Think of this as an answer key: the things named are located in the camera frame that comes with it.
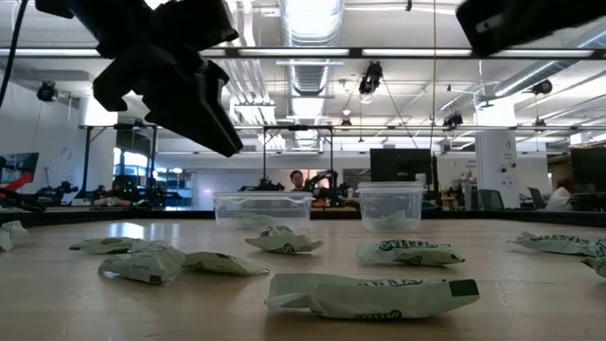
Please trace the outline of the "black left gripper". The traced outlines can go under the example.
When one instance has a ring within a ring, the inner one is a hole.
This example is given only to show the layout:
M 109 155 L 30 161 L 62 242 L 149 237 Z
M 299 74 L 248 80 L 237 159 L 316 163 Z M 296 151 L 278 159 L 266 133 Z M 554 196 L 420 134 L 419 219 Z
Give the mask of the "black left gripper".
M 243 144 L 222 104 L 230 81 L 212 61 L 205 62 L 205 89 L 150 94 L 150 74 L 167 81 L 201 67 L 199 52 L 232 42 L 239 33 L 224 1 L 168 1 L 156 8 L 138 0 L 75 0 L 70 15 L 98 41 L 97 52 L 112 61 L 95 80 L 94 97 L 109 111 L 124 111 L 123 97 L 143 95 L 145 119 L 230 157 Z

